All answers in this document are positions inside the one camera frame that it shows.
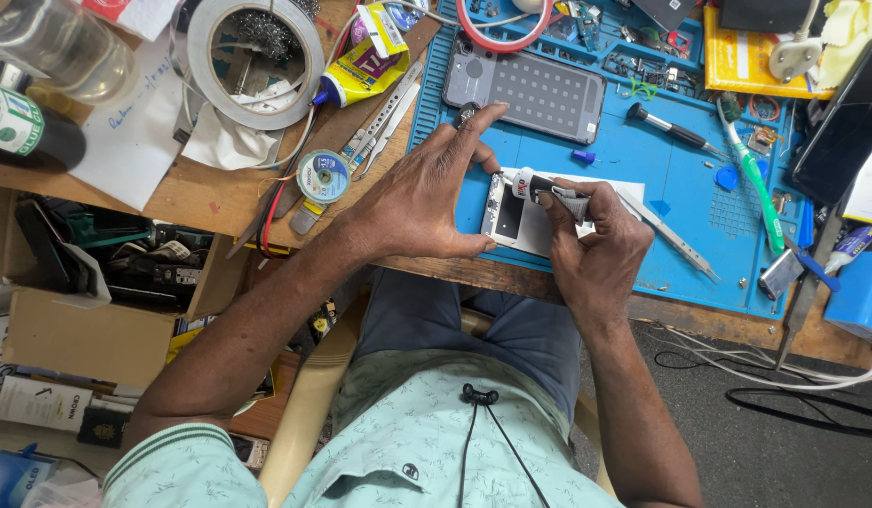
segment aluminum tape roll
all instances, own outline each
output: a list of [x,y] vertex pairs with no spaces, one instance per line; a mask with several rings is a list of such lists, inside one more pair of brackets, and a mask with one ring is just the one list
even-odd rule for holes
[[[274,130],[294,124],[309,111],[309,103],[317,89],[326,59],[313,21],[290,0],[273,0],[273,13],[301,40],[304,51],[305,81],[295,100],[283,110],[272,113],[251,111],[229,96],[216,79],[210,56],[211,38],[219,24],[241,9],[269,11],[269,3],[245,3],[239,0],[200,0],[180,4],[173,15],[171,30],[171,60],[176,72],[195,91],[206,98],[224,115],[242,125],[262,130]],[[184,35],[184,54],[182,39]]]

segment forearm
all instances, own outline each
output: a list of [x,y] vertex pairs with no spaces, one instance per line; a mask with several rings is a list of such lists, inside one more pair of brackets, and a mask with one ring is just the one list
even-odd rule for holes
[[198,334],[148,387],[124,447],[180,423],[225,429],[298,327],[363,264],[363,249],[339,233],[324,231]]
[[602,452],[618,499],[627,506],[702,506],[690,451],[659,396],[626,318],[601,324],[575,320],[592,364]]

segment glass jar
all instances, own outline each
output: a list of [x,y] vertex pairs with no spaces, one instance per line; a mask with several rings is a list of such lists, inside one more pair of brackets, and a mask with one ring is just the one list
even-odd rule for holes
[[0,0],[0,58],[85,104],[135,87],[135,56],[115,33],[71,0]]

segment plastic chair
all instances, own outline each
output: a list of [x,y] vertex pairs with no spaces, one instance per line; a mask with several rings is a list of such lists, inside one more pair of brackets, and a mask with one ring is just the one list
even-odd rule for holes
[[[369,300],[369,294],[362,294],[355,300],[298,372],[283,418],[261,468],[259,480],[266,491],[269,508],[279,508],[283,504],[313,456],[329,406],[355,352]],[[461,308],[461,329],[475,337],[481,337],[492,321],[485,314]],[[574,407],[574,424],[599,452],[600,470],[596,484],[614,496],[615,491],[602,458],[596,400],[589,398],[583,390],[578,394]]]

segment light green shirt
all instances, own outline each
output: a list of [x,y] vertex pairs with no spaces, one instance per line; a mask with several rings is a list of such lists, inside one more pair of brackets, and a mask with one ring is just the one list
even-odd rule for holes
[[[464,383],[499,393],[491,406],[550,506],[620,507],[577,469],[568,420],[535,381],[475,353],[376,352],[349,367],[333,402],[334,436],[284,507],[458,505],[461,452],[474,414]],[[130,451],[107,475],[105,508],[266,506],[226,433],[186,424]],[[526,474],[486,410],[468,445],[464,506],[539,506]]]

